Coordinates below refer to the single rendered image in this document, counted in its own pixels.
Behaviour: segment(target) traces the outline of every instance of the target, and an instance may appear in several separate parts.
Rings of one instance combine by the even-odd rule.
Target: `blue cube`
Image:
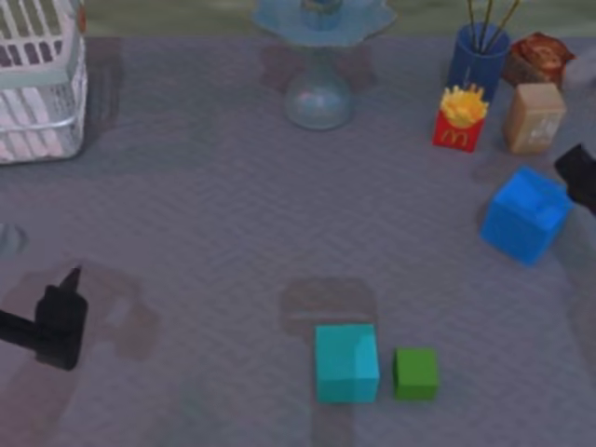
[[[374,326],[323,325],[315,331],[318,401],[374,402],[381,375]]]
[[[520,263],[533,265],[572,207],[563,186],[522,167],[494,196],[481,237]]]

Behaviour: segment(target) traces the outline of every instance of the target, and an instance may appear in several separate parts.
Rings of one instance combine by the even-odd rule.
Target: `gray table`
[[[521,163],[554,174],[504,151],[507,86],[477,154],[431,146],[450,51],[346,56],[358,114],[308,133],[280,113],[299,61],[273,41],[90,41],[85,153],[0,175],[30,239],[2,261],[2,307],[30,317],[81,262],[85,353],[63,373],[0,344],[0,445],[591,447],[596,222],[574,211],[532,269],[479,239]],[[549,156],[593,145],[594,91],[567,99]],[[379,400],[319,407],[310,333],[343,319],[378,324]],[[435,402],[391,398],[396,345],[438,349]]]

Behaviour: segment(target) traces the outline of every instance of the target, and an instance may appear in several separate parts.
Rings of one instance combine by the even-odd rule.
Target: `french fries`
[[[482,100],[482,88],[472,85],[467,90],[455,86],[445,89],[440,110],[453,127],[467,129],[486,117],[488,102]]]

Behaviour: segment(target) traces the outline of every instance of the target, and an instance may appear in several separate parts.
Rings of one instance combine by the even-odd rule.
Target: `white basket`
[[[83,0],[0,0],[0,165],[69,158],[83,145]]]

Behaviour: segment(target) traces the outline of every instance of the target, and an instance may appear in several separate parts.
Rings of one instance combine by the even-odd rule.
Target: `stick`
[[[482,46],[484,45],[484,37],[486,37],[486,29],[488,23],[491,21],[491,14],[493,13],[493,0],[488,0],[488,7],[486,8],[486,14],[484,14],[484,23],[482,24],[481,41],[479,43],[479,50],[482,52]]]
[[[475,52],[477,52],[480,49],[478,48],[478,41],[477,41],[477,36],[476,36],[476,26],[474,26],[476,24],[476,20],[474,19],[473,2],[474,2],[474,0],[467,0],[467,13],[469,15],[469,26],[472,31],[472,49]]]
[[[486,44],[486,48],[484,49],[482,54],[486,54],[491,50],[494,43],[497,41],[499,36],[503,33],[505,26],[507,25],[507,22],[509,21],[509,19],[511,19],[511,17],[513,16],[513,13],[518,8],[518,6],[520,5],[521,2],[522,2],[522,0],[514,0],[513,1],[513,4],[509,8],[509,11],[507,11],[507,15],[501,20],[501,23],[499,23],[499,27],[494,32],[493,37],[491,38],[491,40],[489,40],[488,44]]]

